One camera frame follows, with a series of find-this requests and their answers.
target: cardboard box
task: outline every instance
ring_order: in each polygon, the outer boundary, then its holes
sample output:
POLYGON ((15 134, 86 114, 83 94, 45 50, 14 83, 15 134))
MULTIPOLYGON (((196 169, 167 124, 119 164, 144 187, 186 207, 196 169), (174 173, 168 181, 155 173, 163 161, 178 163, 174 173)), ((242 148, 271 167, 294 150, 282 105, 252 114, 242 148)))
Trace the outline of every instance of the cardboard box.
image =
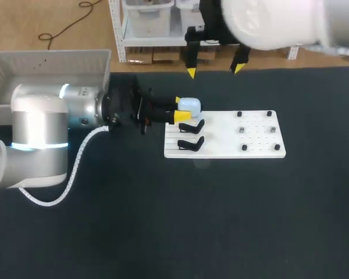
POLYGON ((152 64, 152 48, 126 48, 126 59, 131 64, 152 64))
POLYGON ((173 64, 180 60, 180 48, 176 46, 154 48, 152 61, 154 63, 173 64))

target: black cable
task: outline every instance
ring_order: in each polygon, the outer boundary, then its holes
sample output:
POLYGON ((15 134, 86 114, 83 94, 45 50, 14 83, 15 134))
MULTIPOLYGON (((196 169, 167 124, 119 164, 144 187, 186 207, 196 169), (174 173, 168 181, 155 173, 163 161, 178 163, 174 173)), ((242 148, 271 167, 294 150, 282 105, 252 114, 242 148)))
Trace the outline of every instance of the black cable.
POLYGON ((89 12, 85 15, 85 16, 82 16, 81 18, 79 18, 78 20, 76 20, 75 22, 71 23, 70 25, 68 25, 65 29, 63 29, 60 33, 58 33, 56 36, 53 36, 52 34, 50 33, 42 33, 38 36, 38 39, 40 41, 49 41, 48 43, 48 50, 51 49, 51 44, 53 42, 53 40, 55 38, 57 38, 58 36, 60 36, 63 32, 65 32, 67 29, 69 29, 71 26, 75 25, 76 23, 82 21, 83 19, 85 19, 87 16, 89 16, 92 12, 93 12, 93 7, 94 5, 100 3, 102 0, 97 0, 96 2, 94 3, 91 3, 91 2, 86 2, 86 1, 83 1, 83 2, 80 2, 79 3, 79 7, 80 8, 89 8, 90 7, 90 10, 89 12))

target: black table surface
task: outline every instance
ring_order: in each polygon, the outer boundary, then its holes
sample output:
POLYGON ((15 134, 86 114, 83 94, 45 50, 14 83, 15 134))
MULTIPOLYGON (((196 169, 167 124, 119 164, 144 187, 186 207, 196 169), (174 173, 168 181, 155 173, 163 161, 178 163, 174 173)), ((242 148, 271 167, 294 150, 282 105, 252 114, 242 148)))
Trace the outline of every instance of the black table surface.
POLYGON ((200 167, 164 158, 164 125, 99 135, 60 205, 0 191, 0 279, 349 278, 349 68, 138 77, 205 110, 277 111, 286 157, 200 167))

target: white storage box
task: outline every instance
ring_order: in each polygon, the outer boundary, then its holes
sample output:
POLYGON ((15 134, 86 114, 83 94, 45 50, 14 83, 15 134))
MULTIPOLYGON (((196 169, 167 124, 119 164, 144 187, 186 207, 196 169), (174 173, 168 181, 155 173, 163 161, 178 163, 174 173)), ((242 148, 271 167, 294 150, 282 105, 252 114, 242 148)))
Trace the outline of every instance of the white storage box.
POLYGON ((181 10, 182 32, 185 35, 190 26, 203 26, 204 21, 199 10, 199 0, 176 0, 181 10))
POLYGON ((167 37, 175 0, 123 0, 133 33, 138 38, 167 37))

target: white cable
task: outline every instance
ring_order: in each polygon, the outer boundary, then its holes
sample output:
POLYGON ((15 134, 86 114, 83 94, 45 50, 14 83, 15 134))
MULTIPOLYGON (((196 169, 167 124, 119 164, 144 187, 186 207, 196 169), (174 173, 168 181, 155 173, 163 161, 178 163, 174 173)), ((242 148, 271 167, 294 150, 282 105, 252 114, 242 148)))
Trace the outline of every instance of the white cable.
POLYGON ((6 162, 8 161, 8 153, 6 151, 6 146, 4 142, 0 139, 0 148, 1 148, 1 165, 0 165, 0 183, 4 177, 4 172, 6 169, 6 162))
POLYGON ((67 196, 67 194, 69 193, 69 191, 71 189, 71 186, 72 186, 72 184, 74 182, 74 179, 75 179, 75 176, 76 176, 77 168, 79 167, 81 156, 82 156, 82 154, 84 152, 84 149, 85 149, 88 141, 92 137, 94 137, 96 134, 98 134, 100 132, 108 132, 108 131, 109 131, 109 127, 108 126, 102 126, 102 127, 94 129, 92 132, 90 132, 86 136, 86 138, 84 139, 84 141, 81 143, 81 145, 79 147, 79 151, 77 152, 75 163, 74 163, 74 167, 73 167, 72 172, 71 172, 70 180, 69 180, 69 182, 68 182, 64 192, 62 193, 62 195, 58 199, 56 199, 55 201, 52 201, 52 202, 43 202, 43 201, 40 201, 37 198, 33 197, 24 188, 19 188, 19 191, 21 191, 22 194, 25 195, 25 197, 27 199, 29 199, 30 201, 32 201, 32 202, 34 202, 34 203, 36 203, 37 205, 40 205, 40 206, 50 207, 50 206, 55 206, 55 205, 59 204, 61 201, 64 200, 64 198, 67 196))

